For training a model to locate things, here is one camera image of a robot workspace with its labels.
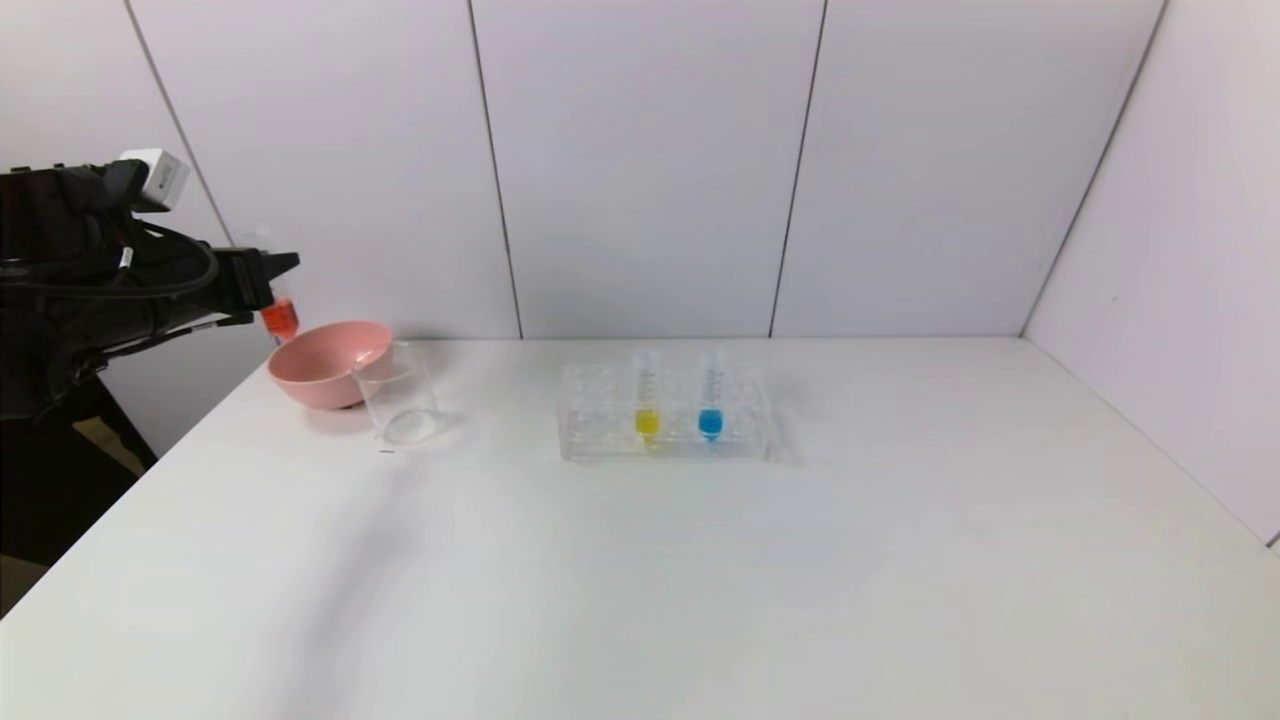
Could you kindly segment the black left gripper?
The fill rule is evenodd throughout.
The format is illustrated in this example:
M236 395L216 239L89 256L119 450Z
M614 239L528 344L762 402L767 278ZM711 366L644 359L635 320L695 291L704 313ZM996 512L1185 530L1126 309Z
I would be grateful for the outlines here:
M210 313L256 313L275 302L271 282L300 265L297 252L259 249L215 249L205 242L174 243L156 251L143 265L143 286L183 284L197 281L216 261L207 284L175 296L180 304Z

